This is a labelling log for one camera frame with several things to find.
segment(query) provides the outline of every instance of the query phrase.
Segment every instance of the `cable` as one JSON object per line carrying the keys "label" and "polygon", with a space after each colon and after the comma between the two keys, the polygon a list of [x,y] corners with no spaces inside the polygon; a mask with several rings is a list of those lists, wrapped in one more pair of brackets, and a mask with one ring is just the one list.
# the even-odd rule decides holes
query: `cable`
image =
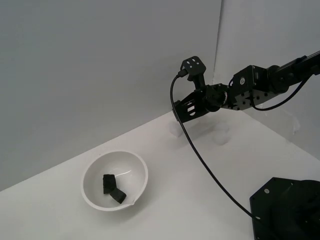
{"label": "cable", "polygon": [[187,130],[184,126],[184,124],[182,123],[182,121],[180,120],[178,113],[176,111],[176,107],[175,107],[175,103],[174,103],[174,97],[173,97],[173,91],[174,91],[174,85],[175,82],[178,78],[180,77],[184,77],[185,74],[181,73],[182,71],[180,71],[178,73],[177,76],[174,77],[172,83],[171,83],[171,87],[170,87],[170,101],[171,101],[171,105],[172,105],[172,110],[174,115],[176,116],[176,119],[178,120],[184,135],[186,137],[186,139],[188,140],[191,148],[193,149],[194,153],[196,154],[196,156],[199,158],[200,162],[202,163],[202,165],[204,166],[204,168],[207,170],[207,172],[210,174],[210,176],[213,178],[213,180],[216,182],[216,184],[222,189],[222,191],[231,199],[231,201],[237,205],[242,211],[244,211],[249,217],[251,217],[254,221],[260,223],[266,230],[268,230],[269,234],[274,237],[276,240],[281,240],[274,232],[272,232],[266,225],[264,225],[259,219],[257,219],[251,212],[249,212],[245,207],[243,207],[228,191],[227,189],[220,183],[220,181],[217,179],[217,177],[213,174],[213,172],[211,171],[211,169],[208,167],[208,165],[206,164],[206,162],[203,160],[203,158],[201,157],[200,153],[198,152],[198,150],[196,149],[194,143],[192,142],[189,134],[187,133]]}
{"label": "cable", "polygon": [[285,104],[286,102],[288,102],[290,99],[292,99],[299,91],[300,89],[306,84],[306,82],[308,81],[308,79],[306,80],[303,80],[299,86],[293,91],[293,93],[291,93],[290,96],[288,96],[285,100],[283,100],[282,102],[274,105],[274,106],[271,106],[271,107],[267,107],[267,108],[257,108],[256,105],[255,105],[255,102],[254,102],[254,97],[251,95],[250,96],[250,103],[252,105],[252,107],[255,109],[255,110],[258,110],[258,111],[269,111],[269,110],[272,110],[272,109],[276,109],[278,107],[280,107],[281,105]]}

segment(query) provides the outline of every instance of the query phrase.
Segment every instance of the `black foam cube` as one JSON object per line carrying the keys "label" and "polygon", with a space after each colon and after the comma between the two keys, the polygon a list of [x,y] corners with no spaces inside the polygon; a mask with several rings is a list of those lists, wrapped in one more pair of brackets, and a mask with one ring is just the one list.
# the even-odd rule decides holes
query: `black foam cube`
{"label": "black foam cube", "polygon": [[127,197],[127,195],[118,188],[113,189],[112,192],[110,192],[110,196],[120,204],[122,204]]}
{"label": "black foam cube", "polygon": [[103,194],[109,194],[117,187],[116,177],[114,174],[103,175]]}

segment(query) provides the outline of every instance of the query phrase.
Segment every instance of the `gray wall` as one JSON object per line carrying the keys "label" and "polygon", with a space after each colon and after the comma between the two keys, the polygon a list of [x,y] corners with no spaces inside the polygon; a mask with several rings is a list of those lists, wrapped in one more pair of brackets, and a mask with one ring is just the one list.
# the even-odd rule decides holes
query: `gray wall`
{"label": "gray wall", "polygon": [[[320,50],[319,0],[224,0],[215,63],[215,78],[228,83],[248,65],[284,65]],[[290,93],[297,86],[291,87]],[[280,109],[247,113],[320,159],[320,76]],[[284,100],[286,93],[265,103]],[[293,135],[293,117],[300,130]]]}
{"label": "gray wall", "polygon": [[[220,8],[221,0],[0,1],[0,190],[170,111],[185,58],[201,57],[212,79]],[[182,97],[192,84],[176,89]]]}

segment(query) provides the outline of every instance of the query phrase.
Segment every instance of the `white bowl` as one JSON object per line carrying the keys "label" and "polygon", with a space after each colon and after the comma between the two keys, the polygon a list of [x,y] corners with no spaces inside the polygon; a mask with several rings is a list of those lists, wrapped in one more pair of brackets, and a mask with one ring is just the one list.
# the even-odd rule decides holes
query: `white bowl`
{"label": "white bowl", "polygon": [[[104,174],[115,175],[116,187],[126,194],[122,204],[104,194]],[[87,167],[82,176],[81,194],[95,209],[117,211],[132,206],[144,192],[147,181],[147,165],[139,155],[125,150],[110,151]]]}

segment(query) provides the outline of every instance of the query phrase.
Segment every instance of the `bowl rim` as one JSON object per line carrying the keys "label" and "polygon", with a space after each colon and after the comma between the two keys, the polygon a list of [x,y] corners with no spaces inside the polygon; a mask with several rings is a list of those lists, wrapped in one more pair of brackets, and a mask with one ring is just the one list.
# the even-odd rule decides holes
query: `bowl rim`
{"label": "bowl rim", "polygon": [[[143,186],[140,190],[140,192],[138,192],[137,196],[135,197],[133,203],[131,204],[124,204],[124,205],[120,205],[120,206],[116,206],[116,207],[102,207],[102,206],[98,206],[96,204],[94,204],[92,201],[89,200],[89,198],[87,197],[86,193],[85,193],[85,189],[84,189],[84,181],[85,181],[85,176],[87,171],[89,170],[89,168],[91,167],[92,164],[94,164],[95,161],[97,161],[99,158],[107,155],[107,154],[111,154],[111,153],[115,153],[115,152],[124,152],[124,153],[129,153],[132,154],[134,156],[136,156],[140,162],[143,165],[144,168],[144,172],[145,172],[145,177],[144,177],[144,183]],[[105,212],[113,212],[113,211],[117,211],[117,210],[121,210],[121,209],[125,209],[129,206],[132,206],[137,200],[138,198],[142,195],[142,193],[144,192],[146,186],[147,186],[147,182],[148,182],[148,168],[147,165],[145,163],[145,161],[142,159],[141,156],[139,156],[138,154],[136,154],[135,152],[129,151],[129,150],[123,150],[123,149],[116,149],[116,150],[109,150],[109,151],[105,151],[104,153],[101,153],[98,157],[96,157],[93,161],[91,161],[91,163],[85,168],[84,173],[82,174],[82,178],[81,178],[81,186],[80,186],[80,190],[81,190],[81,195],[83,197],[83,199],[85,200],[85,202],[87,204],[89,204],[91,207],[100,210],[100,211],[105,211]]]}

